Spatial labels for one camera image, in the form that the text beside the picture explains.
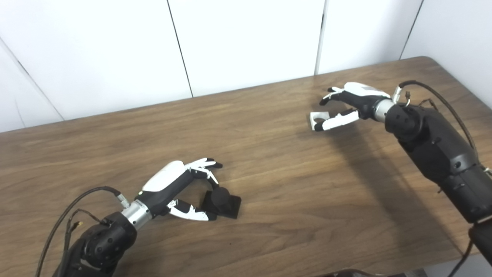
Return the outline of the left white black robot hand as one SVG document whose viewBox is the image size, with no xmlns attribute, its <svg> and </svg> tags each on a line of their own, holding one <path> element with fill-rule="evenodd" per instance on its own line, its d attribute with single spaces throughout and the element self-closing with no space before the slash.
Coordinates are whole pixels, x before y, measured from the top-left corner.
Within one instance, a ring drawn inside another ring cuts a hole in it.
<svg viewBox="0 0 492 277">
<path fill-rule="evenodd" d="M 196 208 L 176 197 L 195 179 L 206 179 L 212 188 L 218 188 L 219 182 L 211 168 L 222 167 L 221 163 L 211 158 L 202 158 L 188 164 L 181 160 L 172 161 L 144 184 L 135 200 L 145 206 L 145 212 L 151 219 L 158 215 L 171 214 L 187 220 L 215 221 L 215 214 Z"/>
</svg>

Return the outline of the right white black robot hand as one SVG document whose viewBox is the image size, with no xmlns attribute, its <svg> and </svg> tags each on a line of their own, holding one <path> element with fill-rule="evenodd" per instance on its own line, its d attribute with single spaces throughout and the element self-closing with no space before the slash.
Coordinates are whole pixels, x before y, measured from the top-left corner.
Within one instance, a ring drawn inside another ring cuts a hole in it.
<svg viewBox="0 0 492 277">
<path fill-rule="evenodd" d="M 357 82 L 347 82 L 343 88 L 330 87 L 327 91 L 329 93 L 319 103 L 321 106 L 327 105 L 330 101 L 339 101 L 352 108 L 320 122 L 316 122 L 314 116 L 311 116 L 313 131 L 327 131 L 359 119 L 371 118 L 383 122 L 386 112 L 394 105 L 390 95 L 384 91 Z"/>
</svg>

